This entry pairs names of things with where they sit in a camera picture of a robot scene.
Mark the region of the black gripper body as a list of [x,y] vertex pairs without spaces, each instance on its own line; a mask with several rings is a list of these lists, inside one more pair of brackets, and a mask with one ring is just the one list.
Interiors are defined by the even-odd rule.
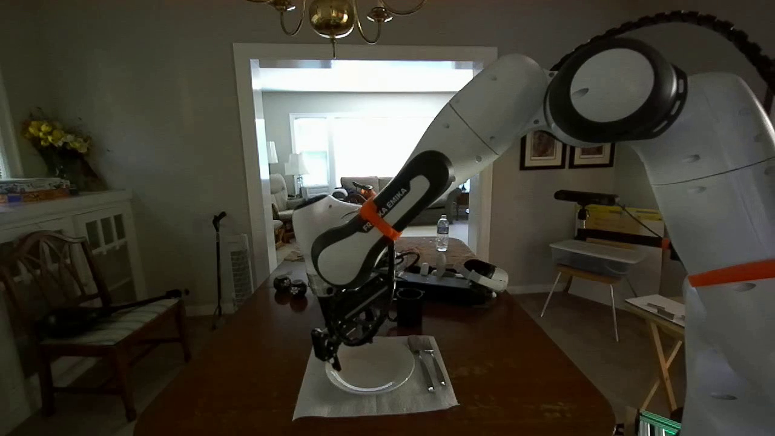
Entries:
[[394,251],[386,248],[368,279],[350,288],[325,288],[319,300],[322,321],[312,328],[312,350],[319,361],[339,362],[339,345],[368,344],[391,307]]

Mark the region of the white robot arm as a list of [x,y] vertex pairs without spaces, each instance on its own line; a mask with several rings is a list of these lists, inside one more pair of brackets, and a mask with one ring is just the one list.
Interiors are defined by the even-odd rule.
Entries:
[[544,130],[566,145],[638,154],[685,267],[679,436],[775,436],[775,143],[750,86],[687,75],[636,39],[579,46],[558,68],[507,52],[427,122],[403,167],[357,202],[331,193],[294,208],[297,242],[325,281],[315,353],[375,337],[386,276],[375,269],[411,218]]

